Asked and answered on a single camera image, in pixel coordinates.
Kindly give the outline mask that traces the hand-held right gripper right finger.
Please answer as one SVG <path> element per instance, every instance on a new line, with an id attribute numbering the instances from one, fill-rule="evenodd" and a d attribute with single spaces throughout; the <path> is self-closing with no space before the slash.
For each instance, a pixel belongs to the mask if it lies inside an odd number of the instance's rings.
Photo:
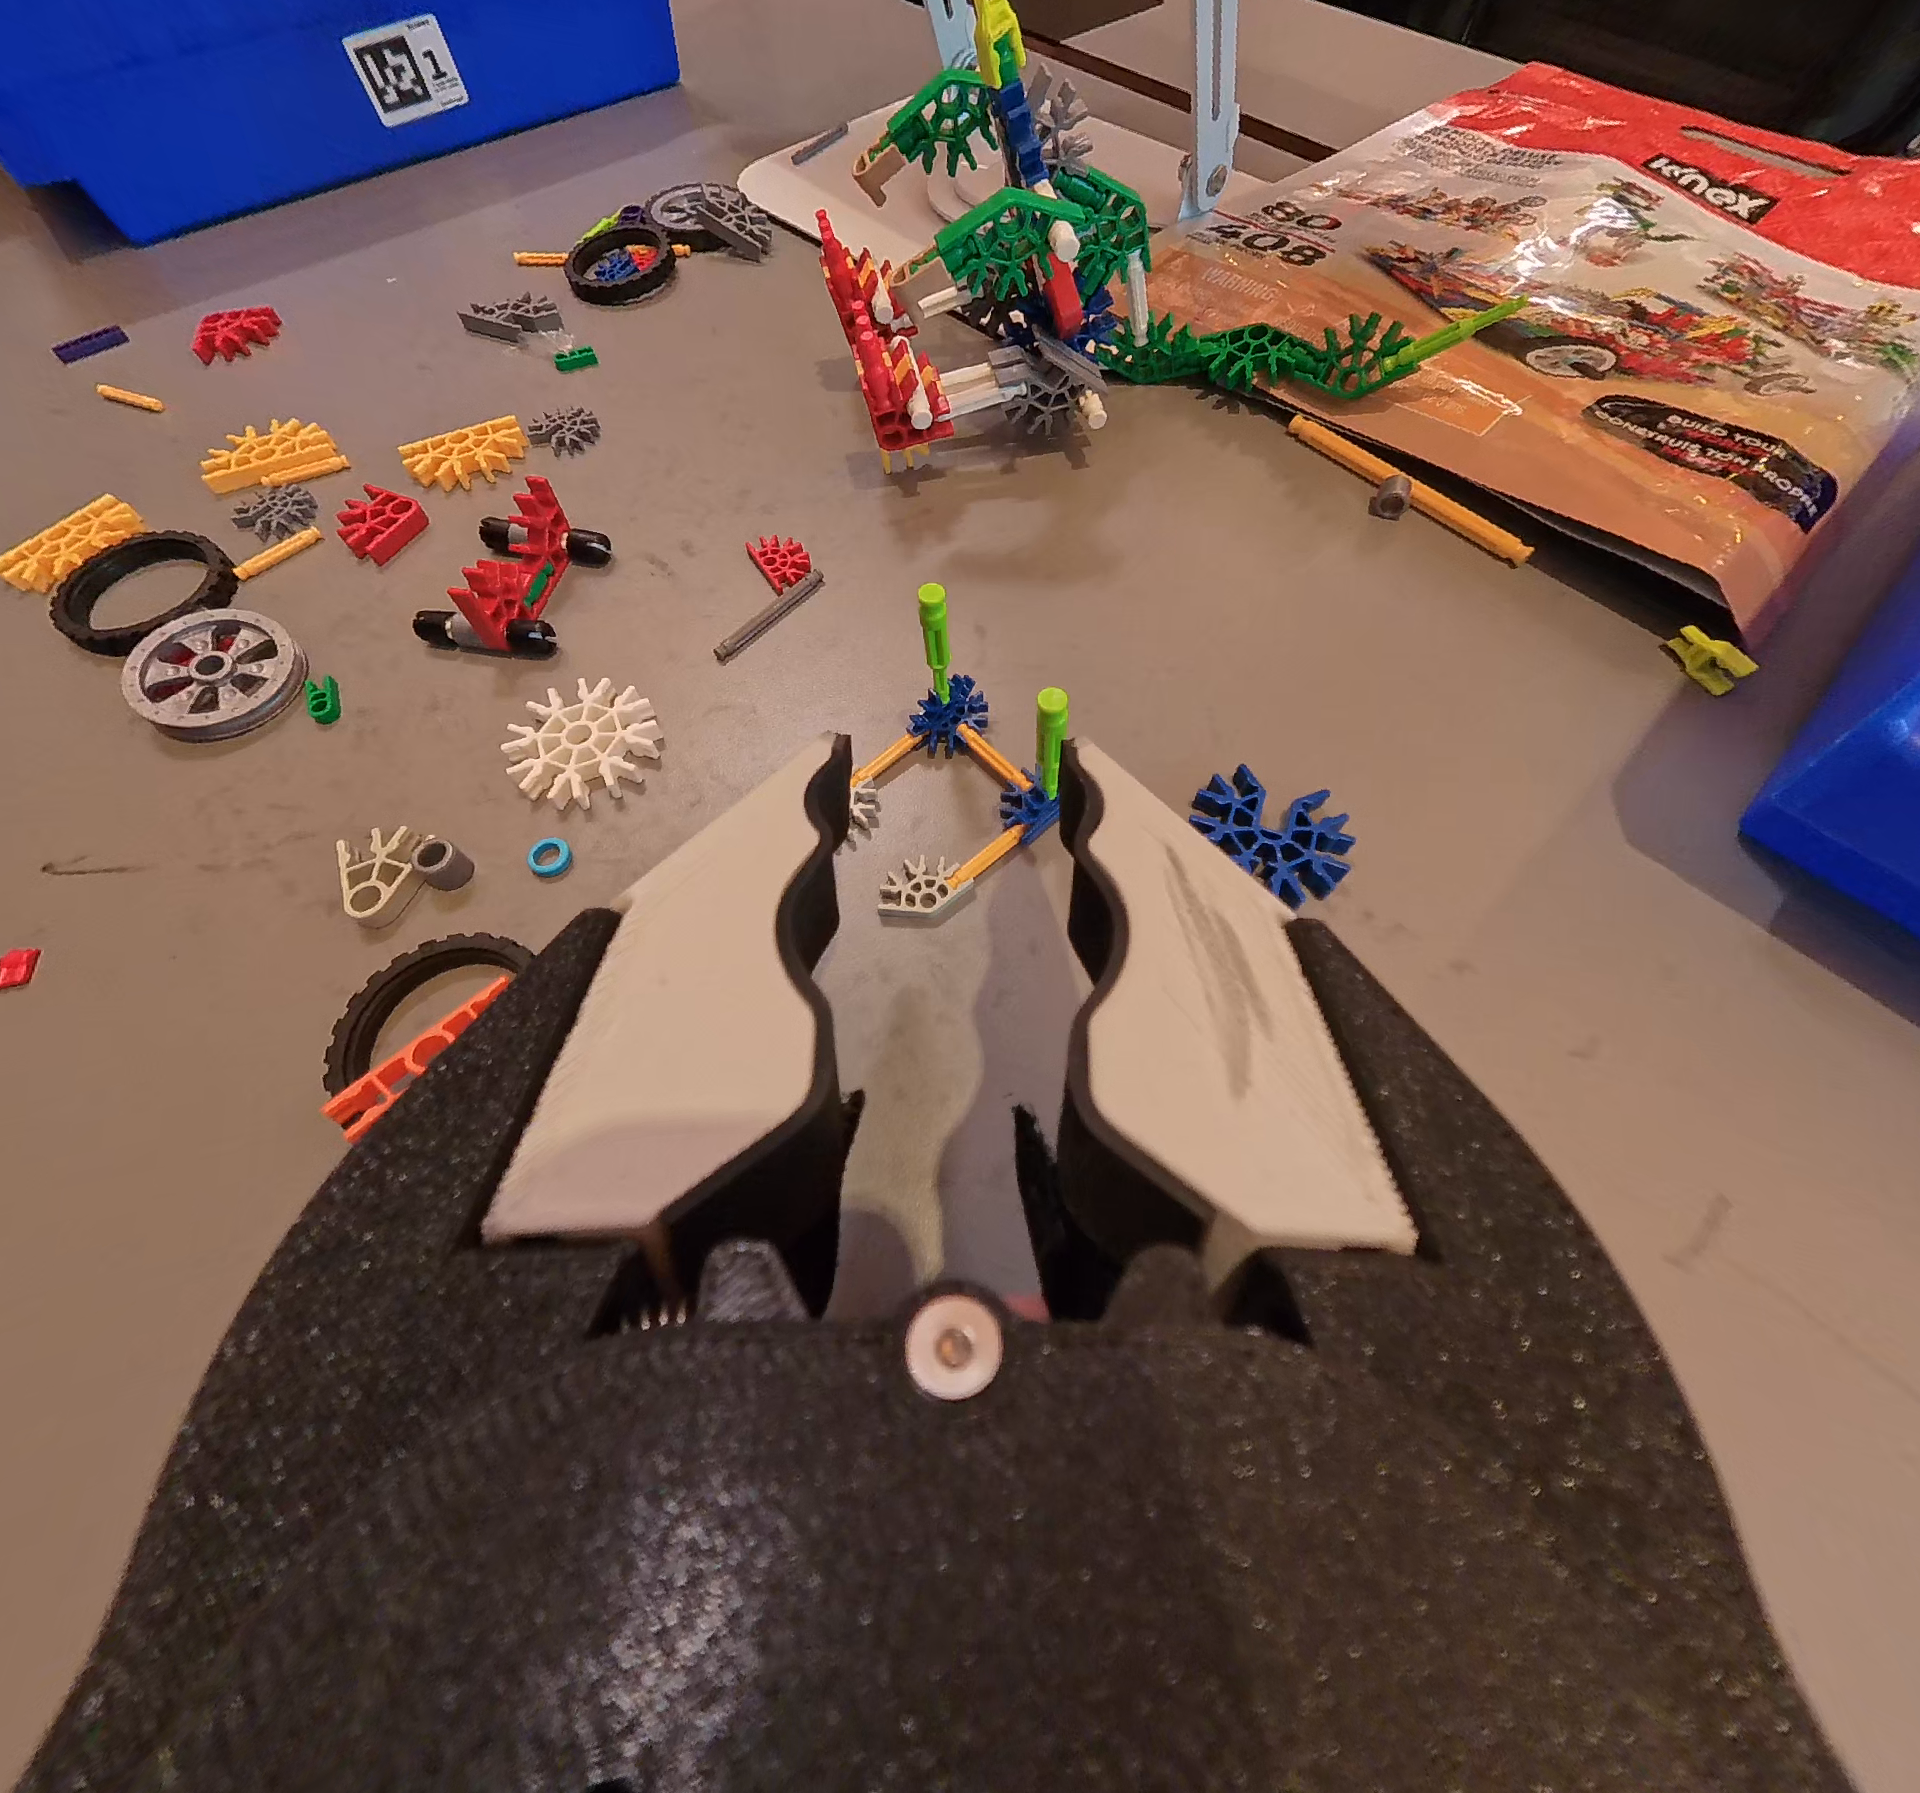
<path id="1" fill-rule="evenodd" d="M 1417 1225 L 1309 985 L 1295 920 L 1107 754 L 1059 772 L 1068 1026 L 1051 1146 L 1021 1137 L 1021 1198 L 1057 1319 L 1172 1246 L 1228 1317 L 1292 1317 L 1281 1253 L 1417 1250 Z"/>

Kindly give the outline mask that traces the red connector with grey rod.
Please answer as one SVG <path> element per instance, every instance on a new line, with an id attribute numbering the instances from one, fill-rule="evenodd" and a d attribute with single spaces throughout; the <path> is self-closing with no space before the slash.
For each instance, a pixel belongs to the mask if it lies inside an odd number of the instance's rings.
<path id="1" fill-rule="evenodd" d="M 807 545 L 793 537 L 750 538 L 747 556 L 767 577 L 773 599 L 715 646 L 715 658 L 722 664 L 730 664 L 826 585 L 826 575 Z"/>

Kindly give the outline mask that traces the small black rubber tyre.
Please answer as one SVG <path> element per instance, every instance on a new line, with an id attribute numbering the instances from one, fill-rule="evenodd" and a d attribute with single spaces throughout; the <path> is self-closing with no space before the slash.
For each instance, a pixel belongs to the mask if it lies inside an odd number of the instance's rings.
<path id="1" fill-rule="evenodd" d="M 595 308 L 630 308 L 666 291 L 680 265 L 673 243 L 647 223 L 611 225 L 574 245 L 564 275 Z"/>

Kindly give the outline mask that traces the lime clip connector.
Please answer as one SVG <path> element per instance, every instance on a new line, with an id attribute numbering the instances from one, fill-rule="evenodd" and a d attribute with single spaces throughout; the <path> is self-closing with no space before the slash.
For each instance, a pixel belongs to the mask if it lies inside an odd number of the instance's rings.
<path id="1" fill-rule="evenodd" d="M 1692 624 L 1669 636 L 1662 651 L 1678 660 L 1688 679 L 1710 696 L 1728 696 L 1760 672 L 1760 662 L 1739 644 Z"/>

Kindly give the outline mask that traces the white snowflake connector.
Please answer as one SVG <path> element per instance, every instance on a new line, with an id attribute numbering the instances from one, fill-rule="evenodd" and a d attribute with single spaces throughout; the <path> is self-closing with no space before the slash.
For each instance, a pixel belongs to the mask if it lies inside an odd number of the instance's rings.
<path id="1" fill-rule="evenodd" d="M 500 743 L 507 772 L 521 796 L 559 810 L 588 810 L 595 788 L 618 799 L 626 777 L 642 786 L 635 760 L 656 762 L 666 746 L 651 700 L 632 686 L 616 691 L 608 678 L 580 679 L 574 698 L 551 689 L 526 708 L 532 723 L 516 723 Z"/>

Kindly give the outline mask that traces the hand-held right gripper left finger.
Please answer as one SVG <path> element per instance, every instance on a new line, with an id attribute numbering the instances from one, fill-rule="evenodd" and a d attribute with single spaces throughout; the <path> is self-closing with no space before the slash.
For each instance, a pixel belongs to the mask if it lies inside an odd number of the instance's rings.
<path id="1" fill-rule="evenodd" d="M 686 1300 L 708 1253 L 758 1240 L 826 1316 L 865 1104 L 815 978 L 849 824 L 853 741 L 820 731 L 614 904 L 487 1246 L 635 1244 L 642 1292 Z"/>

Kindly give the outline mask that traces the red connector assembly black caps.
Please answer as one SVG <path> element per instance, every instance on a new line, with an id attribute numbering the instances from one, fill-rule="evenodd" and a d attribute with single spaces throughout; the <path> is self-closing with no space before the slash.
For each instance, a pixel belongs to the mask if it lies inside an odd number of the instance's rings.
<path id="1" fill-rule="evenodd" d="M 608 533 L 574 528 L 540 475 L 516 494 L 513 514 L 483 517 L 479 533 L 487 559 L 466 568 L 464 584 L 447 592 L 448 611 L 415 612 L 415 636 L 438 651 L 553 657 L 559 639 L 542 611 L 572 565 L 611 563 Z"/>

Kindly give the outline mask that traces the orange ladder connector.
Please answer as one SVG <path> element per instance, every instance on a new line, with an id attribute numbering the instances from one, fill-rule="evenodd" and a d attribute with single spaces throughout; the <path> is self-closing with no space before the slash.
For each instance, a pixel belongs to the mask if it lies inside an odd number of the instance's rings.
<path id="1" fill-rule="evenodd" d="M 372 1131 L 372 1125 L 379 1123 L 397 1100 L 420 1080 L 428 1066 L 485 1014 L 492 1000 L 510 986 L 512 978 L 510 973 L 495 977 L 492 983 L 473 993 L 466 1003 L 447 1011 L 441 1021 L 422 1031 L 420 1036 L 372 1066 L 372 1071 L 347 1085 L 339 1095 L 331 1098 L 322 1107 L 322 1115 L 337 1125 L 344 1134 L 347 1134 L 349 1143 L 362 1140 Z"/>

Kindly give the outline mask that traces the silver spoked wheel hub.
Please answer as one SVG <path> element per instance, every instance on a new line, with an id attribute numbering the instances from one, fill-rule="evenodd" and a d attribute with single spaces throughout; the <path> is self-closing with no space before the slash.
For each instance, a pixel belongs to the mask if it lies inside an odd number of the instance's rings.
<path id="1" fill-rule="evenodd" d="M 252 731 L 304 698 L 308 658 L 272 618 L 195 611 L 157 626 L 129 652 L 118 687 L 162 734 L 211 743 Z"/>

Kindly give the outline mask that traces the blue snowflake connector pair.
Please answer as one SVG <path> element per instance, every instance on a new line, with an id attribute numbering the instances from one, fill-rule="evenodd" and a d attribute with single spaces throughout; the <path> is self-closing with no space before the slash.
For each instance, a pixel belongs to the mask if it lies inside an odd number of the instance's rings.
<path id="1" fill-rule="evenodd" d="M 1328 802 L 1329 792 L 1320 789 L 1270 818 L 1268 788 L 1240 764 L 1231 780 L 1215 772 L 1194 792 L 1188 822 L 1286 907 L 1304 910 L 1350 873 L 1346 854 L 1358 839 L 1346 814 L 1323 810 Z"/>

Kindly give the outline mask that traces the multicoloured toy construction model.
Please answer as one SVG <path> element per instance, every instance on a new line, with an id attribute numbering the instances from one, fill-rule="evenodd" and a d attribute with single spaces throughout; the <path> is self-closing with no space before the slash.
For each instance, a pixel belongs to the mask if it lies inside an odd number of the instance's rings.
<path id="1" fill-rule="evenodd" d="M 974 164 L 996 141 L 1013 177 L 951 220 L 913 262 L 853 254 L 818 212 L 827 294 L 886 468 L 925 461 L 971 413 L 1002 412 L 1039 433 L 1106 420 L 1107 381 L 1205 381 L 1249 393 L 1301 382 L 1335 399 L 1372 395 L 1521 311 L 1524 299 L 1462 318 L 1423 340 L 1401 324 L 1350 318 L 1307 340 L 1274 324 L 1198 332 L 1148 308 L 1144 197 L 1081 162 L 1066 138 L 1066 87 L 1035 101 L 1007 0 L 973 0 L 974 56 L 941 71 L 890 118 L 856 164 L 873 197 L 907 164 Z"/>

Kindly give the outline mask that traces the yellow fan connector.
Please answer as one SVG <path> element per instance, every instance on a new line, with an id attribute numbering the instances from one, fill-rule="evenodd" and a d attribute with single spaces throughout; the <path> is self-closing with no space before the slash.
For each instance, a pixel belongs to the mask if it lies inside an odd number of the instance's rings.
<path id="1" fill-rule="evenodd" d="M 105 492 L 5 551 L 3 582 L 47 596 L 85 562 L 145 532 L 145 521 L 129 503 Z"/>
<path id="2" fill-rule="evenodd" d="M 492 483 L 510 474 L 528 448 L 523 428 L 513 413 L 507 413 L 407 440 L 397 447 L 397 458 L 418 484 L 466 488 L 475 478 Z"/>
<path id="3" fill-rule="evenodd" d="M 304 484 L 349 468 L 339 443 L 317 421 L 274 417 L 266 431 L 245 426 L 228 435 L 199 463 L 201 483 L 217 494 L 253 486 Z"/>

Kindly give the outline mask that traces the blue plastic bin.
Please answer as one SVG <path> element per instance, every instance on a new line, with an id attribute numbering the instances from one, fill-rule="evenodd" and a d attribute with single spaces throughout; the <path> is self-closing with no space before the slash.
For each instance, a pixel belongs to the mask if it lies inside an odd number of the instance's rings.
<path id="1" fill-rule="evenodd" d="M 1742 833 L 1821 885 L 1919 930 L 1915 413 L 1821 543 L 1769 638 L 1805 708 Z"/>

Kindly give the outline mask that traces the blue and yellow rod frame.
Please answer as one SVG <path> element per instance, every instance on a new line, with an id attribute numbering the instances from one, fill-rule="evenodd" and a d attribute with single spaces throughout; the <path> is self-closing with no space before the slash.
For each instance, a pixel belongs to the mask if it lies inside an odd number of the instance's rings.
<path id="1" fill-rule="evenodd" d="M 947 592 L 926 582 L 916 592 L 918 619 L 931 689 L 909 722 L 909 731 L 853 772 L 853 826 L 875 832 L 880 818 L 877 784 L 913 754 L 966 754 L 998 788 L 1000 833 L 973 858 L 947 866 L 929 864 L 925 856 L 891 871 L 880 893 L 877 913 L 891 920 L 931 923 L 950 916 L 981 876 L 1023 845 L 1057 824 L 1061 754 L 1068 738 L 1068 696 L 1046 687 L 1037 698 L 1035 768 L 1015 767 L 990 740 L 992 708 L 971 675 L 951 670 Z"/>

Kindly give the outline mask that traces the blue bin with square tag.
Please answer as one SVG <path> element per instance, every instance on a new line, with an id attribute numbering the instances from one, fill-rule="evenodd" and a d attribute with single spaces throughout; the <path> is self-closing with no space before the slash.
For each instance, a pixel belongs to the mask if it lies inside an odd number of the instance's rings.
<path id="1" fill-rule="evenodd" d="M 147 243 L 677 76 L 668 0 L 3 0 L 3 156 Z"/>

